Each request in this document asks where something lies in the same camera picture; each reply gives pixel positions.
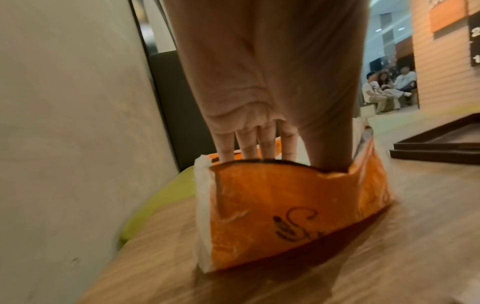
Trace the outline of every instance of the black sign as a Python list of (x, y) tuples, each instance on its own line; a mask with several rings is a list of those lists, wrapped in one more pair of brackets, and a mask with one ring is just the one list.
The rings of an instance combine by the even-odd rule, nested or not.
[(470, 41), (480, 41), (480, 12), (468, 17)]
[(480, 66), (480, 40), (470, 42), (471, 66)]

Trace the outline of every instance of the man in white shirt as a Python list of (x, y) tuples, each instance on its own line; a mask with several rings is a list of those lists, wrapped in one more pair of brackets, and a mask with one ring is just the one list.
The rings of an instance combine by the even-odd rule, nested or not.
[(367, 74), (367, 82), (361, 87), (363, 98), (366, 103), (377, 104), (376, 113), (381, 114), (392, 111), (395, 108), (393, 95), (385, 94), (377, 82), (378, 74), (370, 72)]
[(395, 88), (402, 92), (411, 92), (417, 88), (417, 74), (411, 72), (409, 67), (403, 67), (400, 75), (395, 79)]

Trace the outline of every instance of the orange bag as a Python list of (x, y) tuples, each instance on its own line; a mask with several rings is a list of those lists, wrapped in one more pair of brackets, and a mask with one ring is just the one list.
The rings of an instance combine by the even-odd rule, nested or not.
[[(388, 206), (393, 194), (373, 131), (356, 125), (364, 131), (357, 137), (348, 173), (325, 174), (281, 160), (236, 160), (212, 166), (215, 155), (197, 159), (194, 256), (202, 271), (288, 251)], [(389, 161), (388, 155), (383, 161)]]

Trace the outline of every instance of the orange sign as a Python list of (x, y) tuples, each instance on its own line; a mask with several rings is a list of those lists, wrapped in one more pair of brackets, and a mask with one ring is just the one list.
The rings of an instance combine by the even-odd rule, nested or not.
[(465, 0), (430, 0), (430, 30), (437, 32), (468, 16)]

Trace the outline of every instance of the tray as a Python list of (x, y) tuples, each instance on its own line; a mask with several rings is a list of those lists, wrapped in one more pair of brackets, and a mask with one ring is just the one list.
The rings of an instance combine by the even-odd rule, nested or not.
[(396, 159), (480, 165), (480, 113), (393, 144)]

